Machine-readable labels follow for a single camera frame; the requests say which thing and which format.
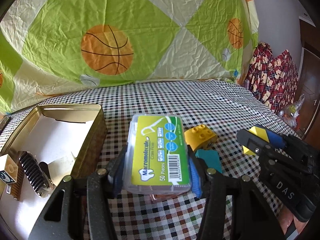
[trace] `yellow building block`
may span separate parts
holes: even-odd
[[[204,124],[198,125],[184,132],[186,143],[190,145],[191,149],[195,152],[200,148],[208,149],[210,143],[217,141],[217,134],[210,130]]]
[[[269,138],[267,135],[266,130],[264,130],[263,128],[257,127],[257,126],[253,126],[249,129],[250,133],[255,134],[256,136],[260,137],[261,139],[269,142]],[[247,155],[256,155],[254,152],[250,151],[247,147],[243,146],[243,153],[247,154]]]

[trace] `wall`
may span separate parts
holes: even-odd
[[[300,66],[301,41],[299,16],[305,9],[298,0],[255,0],[259,17],[259,41],[269,43],[273,56],[288,49],[297,68]]]

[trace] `green label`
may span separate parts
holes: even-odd
[[[180,119],[159,115],[139,116],[136,130],[132,184],[188,184],[188,159]]]

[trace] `white paper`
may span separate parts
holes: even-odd
[[[22,151],[31,152],[39,162],[51,163],[72,153],[78,156],[93,121],[71,123],[40,116],[27,137]],[[27,240],[47,198],[33,191],[27,177],[23,179],[20,201],[7,193],[0,200],[0,213],[19,240]]]

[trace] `plastic bag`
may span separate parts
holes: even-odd
[[[296,128],[296,119],[299,116],[299,110],[304,102],[304,94],[302,94],[297,102],[287,105],[279,111],[278,116],[291,128]]]

